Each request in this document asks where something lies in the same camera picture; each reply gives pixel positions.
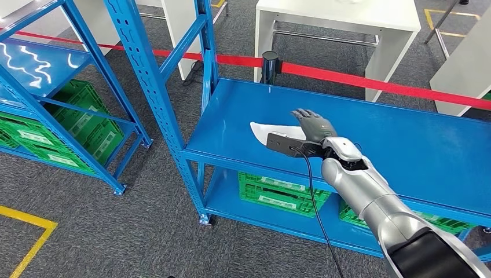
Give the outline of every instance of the robotic arm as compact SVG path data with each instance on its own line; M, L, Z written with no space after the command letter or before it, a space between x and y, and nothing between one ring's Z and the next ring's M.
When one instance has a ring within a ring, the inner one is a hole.
M303 109L293 112L306 140L269 133L267 147L286 155L323 159L321 172L380 244L392 277L483 278L491 272L458 238L416 215L370 160L331 123Z

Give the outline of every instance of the shelf board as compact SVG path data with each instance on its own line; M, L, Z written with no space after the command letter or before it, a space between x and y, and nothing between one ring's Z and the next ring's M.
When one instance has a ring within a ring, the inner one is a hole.
M0 42L0 65L4 67L29 93L50 97L91 62L87 52L6 39ZM23 107L3 86L0 102Z
M359 143L403 199L439 206L442 213L491 219L491 124L478 120L220 79L184 156L306 184L303 159L267 149L250 129L250 122L297 126L290 115L296 108L316 111L340 136ZM322 182L321 159L311 163L316 187L329 189Z
M217 169L208 191L205 204L206 210L211 214L318 242L326 242L316 217L305 217L241 200L236 171ZM339 200L339 195L331 194L319 211L331 244L381 257L380 247L370 230L339 219Z

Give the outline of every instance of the green crate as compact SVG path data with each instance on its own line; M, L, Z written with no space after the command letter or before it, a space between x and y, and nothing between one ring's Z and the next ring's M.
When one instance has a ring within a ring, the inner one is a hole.
M240 198L308 217L316 216L310 188L290 182L239 172ZM314 189L317 208L329 198L330 192Z
M72 79L56 95L54 100L72 104L77 107L109 114L94 87L86 81ZM84 143L94 127L104 121L104 118L81 111L45 104L44 107L77 141Z
M483 97L482 97L483 100L491 100L491 91L489 91L487 94L485 94Z
M42 160L46 160L55 164L60 164L65 167L77 169L80 171L95 173L85 162L83 162L76 154L66 149L66 152L59 149L44 146L42 144L33 144L31 141L20 140L19 142L24 148L28 149L35 156Z
M0 129L15 141L27 141L49 148L66 149L67 146L37 120L0 112Z
M340 211L339 219L341 219L342 221L349 222L353 225L361 226L368 229L367 223L359 219L357 215L354 213L354 211L346 204L345 201L340 202L339 211ZM476 226L473 224L456 221L450 218L439 217L433 214L420 213L418 211L415 211L415 213L421 216L429 223L442 229L443 231L452 233L454 235L462 232L463 230L467 230Z
M114 149L123 141L124 133L113 121L104 119L89 135L83 147L99 162L105 165Z
M19 146L11 136L0 129L0 147L16 149Z

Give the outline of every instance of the stanchion post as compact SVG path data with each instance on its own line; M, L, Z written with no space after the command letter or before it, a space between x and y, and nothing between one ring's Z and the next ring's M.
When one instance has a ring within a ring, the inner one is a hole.
M262 53L262 76L261 83L273 85L276 75L281 73L281 61L274 51Z

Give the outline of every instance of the white table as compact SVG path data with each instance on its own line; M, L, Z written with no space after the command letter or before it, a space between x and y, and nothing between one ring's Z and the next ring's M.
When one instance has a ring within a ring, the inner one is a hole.
M433 90L481 98L491 90L491 8L431 78ZM470 106L435 101L439 113L462 116Z
M275 21L378 35L380 41L365 76L381 81L389 81L421 29L414 0L363 0L360 3L346 0L259 0L256 6L256 57L272 49ZM259 82L260 79L261 70L256 69L254 80ZM376 101L382 91L366 89L365 92L366 100Z
M189 29L189 26L196 20L194 0L136 0L136 3L139 5L160 7L164 9L166 24L173 47L179 43ZM196 38L195 41L193 41L188 52L201 52L199 38ZM188 77L194 62L196 62L196 60L189 59L182 59L179 62L178 68L182 80L185 80L186 77Z

